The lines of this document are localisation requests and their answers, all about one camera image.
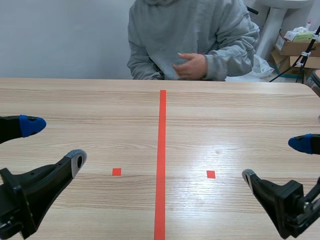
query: red tape line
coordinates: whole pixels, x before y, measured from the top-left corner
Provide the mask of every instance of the red tape line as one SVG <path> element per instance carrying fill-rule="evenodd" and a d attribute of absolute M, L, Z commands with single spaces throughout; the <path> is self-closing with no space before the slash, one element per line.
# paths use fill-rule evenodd
<path fill-rule="evenodd" d="M 154 240 L 166 239 L 166 118 L 167 91 L 160 91 L 158 152 L 156 162 Z"/>

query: gray hoodie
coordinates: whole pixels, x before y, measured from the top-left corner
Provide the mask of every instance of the gray hoodie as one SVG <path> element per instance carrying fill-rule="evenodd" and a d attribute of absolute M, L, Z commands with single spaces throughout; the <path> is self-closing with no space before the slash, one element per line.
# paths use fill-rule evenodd
<path fill-rule="evenodd" d="M 243 0 L 136 0 L 129 13 L 128 67 L 134 79 L 178 80 L 177 53 L 205 55 L 205 80 L 252 70 L 259 28 Z"/>

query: hand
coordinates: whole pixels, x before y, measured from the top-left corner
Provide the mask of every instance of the hand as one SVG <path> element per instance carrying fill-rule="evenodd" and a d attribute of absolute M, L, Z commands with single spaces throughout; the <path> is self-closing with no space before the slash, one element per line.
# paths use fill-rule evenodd
<path fill-rule="evenodd" d="M 181 80 L 197 81 L 203 79 L 208 74 L 208 62 L 206 57 L 197 53 L 178 53 L 182 59 L 189 60 L 181 65 L 173 65 L 176 74 Z"/>

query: wooden table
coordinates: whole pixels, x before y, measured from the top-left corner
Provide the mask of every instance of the wooden table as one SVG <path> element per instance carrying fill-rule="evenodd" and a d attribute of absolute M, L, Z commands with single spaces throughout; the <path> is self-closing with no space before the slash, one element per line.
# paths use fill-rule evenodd
<path fill-rule="evenodd" d="M 153 240 L 160 90 L 167 90 L 166 239 L 280 240 L 242 179 L 253 169 L 308 191 L 320 157 L 291 137 L 319 133 L 320 99 L 294 83 L 0 80 L 0 116 L 26 114 L 47 128 L 0 146 L 14 174 L 83 149 L 88 160 L 47 213 L 34 240 Z M 122 168 L 122 176 L 112 176 Z M 207 171 L 216 179 L 207 178 Z M 320 220 L 300 240 L 316 240 Z"/>

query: tripod stand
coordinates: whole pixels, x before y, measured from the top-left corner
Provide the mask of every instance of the tripod stand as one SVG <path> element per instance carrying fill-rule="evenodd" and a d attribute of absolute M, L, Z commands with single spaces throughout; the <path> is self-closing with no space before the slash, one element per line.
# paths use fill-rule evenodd
<path fill-rule="evenodd" d="M 308 48 L 306 51 L 302 52 L 300 57 L 295 61 L 295 63 L 289 67 L 287 70 L 285 70 L 283 73 L 281 73 L 280 75 L 276 76 L 274 79 L 272 79 L 271 81 L 269 81 L 269 83 L 272 83 L 274 80 L 276 80 L 277 78 L 281 77 L 283 74 L 285 74 L 286 72 L 288 72 L 289 70 L 295 68 L 296 66 L 300 67 L 299 73 L 298 73 L 298 77 L 296 79 L 296 83 L 298 82 L 299 76 L 300 74 L 302 74 L 304 72 L 304 69 L 306 67 L 306 63 L 308 61 L 308 58 L 311 55 L 311 51 L 315 50 L 314 49 L 314 44 L 317 40 L 317 38 L 319 37 L 320 34 L 320 26 L 318 28 L 318 30 L 316 31 L 316 33 L 313 35 L 312 37 L 312 41 L 310 42 Z"/>

